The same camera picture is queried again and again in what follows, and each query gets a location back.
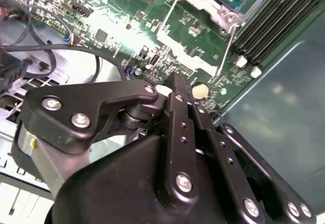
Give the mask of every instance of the bolt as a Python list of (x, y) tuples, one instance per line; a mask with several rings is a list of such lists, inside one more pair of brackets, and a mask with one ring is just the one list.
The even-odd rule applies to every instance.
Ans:
[(259, 216), (259, 210), (256, 204), (250, 200), (250, 199), (245, 199), (244, 200), (244, 205), (246, 210), (251, 216), (258, 217)]
[(54, 98), (46, 98), (42, 101), (42, 106), (49, 111), (57, 111), (61, 109), (62, 104), (59, 100)]
[(227, 21), (228, 21), (228, 23), (232, 23), (232, 22), (234, 21), (234, 19), (235, 19), (235, 17), (234, 17), (233, 15), (229, 15), (229, 16), (227, 17)]
[(220, 94), (221, 95), (225, 95), (227, 93), (227, 89), (226, 88), (222, 88), (221, 90), (220, 90)]
[(305, 206), (304, 204), (300, 204), (300, 208), (302, 209), (303, 213), (307, 216), (307, 217), (311, 217), (311, 212), (308, 209), (307, 206)]
[(134, 70), (134, 74), (137, 75), (137, 76), (140, 76), (140, 75), (142, 74), (142, 70), (141, 70), (141, 68), (136, 68), (136, 69)]
[(147, 92), (149, 92), (149, 93), (154, 93), (154, 90), (153, 90), (152, 87), (150, 87), (150, 86), (147, 85), (147, 86), (145, 86), (144, 88), (146, 89)]
[(203, 109), (201, 106), (198, 106), (198, 109), (199, 109), (199, 111), (200, 111), (201, 113), (204, 113), (204, 112), (205, 112), (204, 109)]
[(72, 116), (71, 122), (74, 126), (80, 127), (82, 129), (89, 127), (90, 119), (85, 114), (78, 113)]
[(293, 203), (288, 202), (288, 208), (294, 216), (298, 217), (300, 215), (298, 209)]
[(230, 126), (225, 126), (225, 129), (227, 130), (228, 133), (232, 134), (234, 131)]
[(185, 193), (188, 193), (192, 190), (191, 180), (184, 174), (178, 174), (176, 176), (176, 184), (179, 187), (179, 189)]
[(180, 102), (183, 102), (183, 101), (184, 101), (183, 98), (182, 98), (182, 96), (180, 96), (179, 94), (176, 95), (175, 97), (176, 97), (176, 99), (177, 99), (178, 101), (180, 101)]

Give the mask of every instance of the motherboard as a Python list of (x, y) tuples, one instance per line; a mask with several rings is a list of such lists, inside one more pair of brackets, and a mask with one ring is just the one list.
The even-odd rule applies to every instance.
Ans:
[(15, 0), (75, 42), (110, 52), (125, 75), (184, 74), (206, 109), (223, 108), (325, 9), (324, 0)]

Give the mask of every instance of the black cable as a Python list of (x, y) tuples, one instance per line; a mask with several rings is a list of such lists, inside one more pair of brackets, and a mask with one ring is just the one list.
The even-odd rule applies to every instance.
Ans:
[(101, 70), (101, 61), (99, 56), (96, 56), (96, 71), (95, 74), (93, 75), (92, 79), (90, 79), (87, 83), (93, 83), (94, 81), (96, 81), (96, 79), (98, 78), (98, 75), (100, 74), (100, 70)]
[[(32, 19), (30, 16), (30, 13), (27, 10), (24, 10), (21, 6), (15, 5), (15, 7), (12, 7), (8, 10), (8, 14), (10, 15), (13, 11), (16, 11), (17, 9), (21, 9), (26, 17), (27, 17), (27, 24), (26, 24), (26, 28), (24, 29), (23, 33), (19, 36), (19, 38), (11, 45), (18, 45), (20, 44), (28, 35), (30, 27), (32, 25)], [(5, 20), (5, 14), (2, 13), (2, 16), (0, 17), (0, 23)]]
[[(35, 32), (35, 29), (33, 26), (30, 27), (29, 33), (32, 36), (32, 38), (39, 44), (39, 45), (45, 45), (45, 42), (38, 36), (38, 34)], [(47, 57), (49, 58), (51, 69), (47, 73), (43, 74), (35, 74), (35, 73), (26, 73), (27, 78), (46, 78), (49, 75), (51, 75), (55, 69), (56, 69), (56, 58), (54, 53), (51, 50), (44, 50)]]
[(71, 46), (71, 45), (65, 45), (65, 44), (58, 44), (58, 45), (36, 45), (36, 46), (12, 46), (12, 45), (6, 45), (3, 46), (3, 50), (6, 52), (20, 52), (20, 51), (40, 51), (40, 50), (76, 50), (76, 51), (82, 51), (86, 53), (90, 53), (99, 57), (104, 58), (111, 64), (117, 66), (117, 69), (120, 73), (121, 80), (127, 80), (124, 70), (122, 68), (121, 63), (119, 63), (113, 56), (106, 52), (102, 52), (100, 50), (95, 49), (88, 49), (86, 47), (82, 46)]

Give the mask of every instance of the green circuit board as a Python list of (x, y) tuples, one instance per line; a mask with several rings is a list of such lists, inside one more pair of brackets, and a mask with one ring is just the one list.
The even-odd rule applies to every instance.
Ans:
[[(59, 15), (80, 38), (80, 44), (110, 52), (124, 66), (132, 62), (134, 64), (130, 73), (132, 79), (146, 78), (159, 84), (172, 72), (179, 72), (185, 74), (192, 84), (196, 81), (210, 83), (209, 98), (200, 101), (206, 109), (214, 109), (216, 106), (223, 108), (253, 80), (249, 70), (239, 69), (234, 65), (231, 53), (221, 76), (214, 83), (211, 83), (212, 76), (206, 71), (191, 70), (177, 61), (170, 47), (156, 38), (174, 0), (156, 0), (153, 4), (147, 3), (146, 0), (17, 1), (46, 7)], [(242, 10), (248, 10), (255, 1), (247, 0)], [(92, 13), (88, 17), (79, 15), (72, 8), (72, 3), (83, 4), (91, 9)], [(264, 0), (259, 9), (262, 10), (267, 4), (268, 0)], [(248, 19), (246, 25), (254, 19), (259, 9)], [(262, 67), (265, 68), (321, 10), (322, 8), (317, 9), (300, 23), (295, 31), (262, 62)], [(65, 32), (64, 27), (51, 14), (38, 10), (33, 14), (33, 18), (50, 25), (62, 34)], [(211, 21), (207, 13), (198, 11), (185, 1), (180, 1), (166, 22), (166, 27), (168, 36), (180, 43), (189, 56), (198, 56), (212, 66), (220, 66), (229, 36), (220, 33), (220, 27)], [(147, 57), (140, 58), (139, 52), (143, 47), (148, 48), (148, 54)], [(157, 53), (159, 53), (158, 62), (147, 69), (148, 61)], [(136, 75), (134, 73), (136, 68), (141, 69), (142, 74)]]

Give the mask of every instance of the small white connector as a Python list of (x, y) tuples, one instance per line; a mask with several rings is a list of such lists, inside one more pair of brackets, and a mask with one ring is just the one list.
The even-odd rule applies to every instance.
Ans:
[(259, 67), (257, 67), (257, 66), (253, 67), (253, 69), (252, 69), (252, 71), (251, 71), (251, 73), (250, 73), (250, 75), (251, 75), (253, 78), (257, 78), (257, 77), (259, 77), (261, 74), (262, 74), (262, 70), (261, 70)]
[(235, 63), (235, 65), (238, 66), (239, 68), (243, 68), (246, 64), (247, 64), (247, 59), (243, 55), (240, 55), (238, 57), (238, 60)]

